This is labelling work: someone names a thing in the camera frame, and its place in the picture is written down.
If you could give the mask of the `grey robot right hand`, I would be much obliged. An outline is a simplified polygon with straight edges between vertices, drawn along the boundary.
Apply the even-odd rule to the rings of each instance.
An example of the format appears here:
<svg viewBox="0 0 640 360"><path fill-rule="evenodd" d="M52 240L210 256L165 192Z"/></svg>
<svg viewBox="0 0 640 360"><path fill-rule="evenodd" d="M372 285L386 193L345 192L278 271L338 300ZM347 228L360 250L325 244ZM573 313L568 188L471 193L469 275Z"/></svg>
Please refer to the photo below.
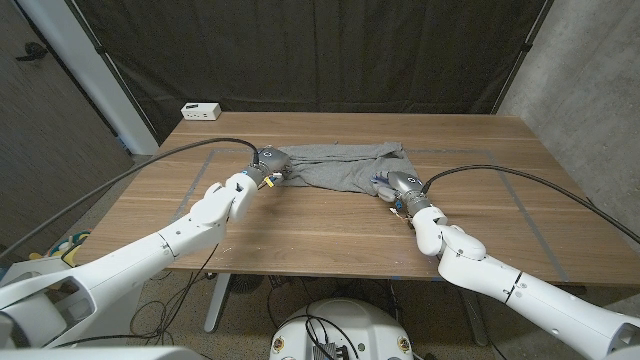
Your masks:
<svg viewBox="0 0 640 360"><path fill-rule="evenodd" d="M389 203L395 202L409 192L420 192L423 187L423 183L417 176L400 171L377 172L370 181L378 197Z"/></svg>

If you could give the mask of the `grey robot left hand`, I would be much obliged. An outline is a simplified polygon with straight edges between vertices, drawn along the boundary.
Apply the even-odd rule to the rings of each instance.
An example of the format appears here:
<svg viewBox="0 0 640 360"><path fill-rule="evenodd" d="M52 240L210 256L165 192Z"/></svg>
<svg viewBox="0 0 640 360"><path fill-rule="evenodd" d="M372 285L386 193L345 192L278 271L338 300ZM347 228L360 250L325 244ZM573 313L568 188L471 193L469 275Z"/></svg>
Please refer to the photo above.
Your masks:
<svg viewBox="0 0 640 360"><path fill-rule="evenodd" d="M275 173L285 176L290 169L290 156L275 147L267 146L253 150L251 161L242 173L260 186L265 178L271 178Z"/></svg>

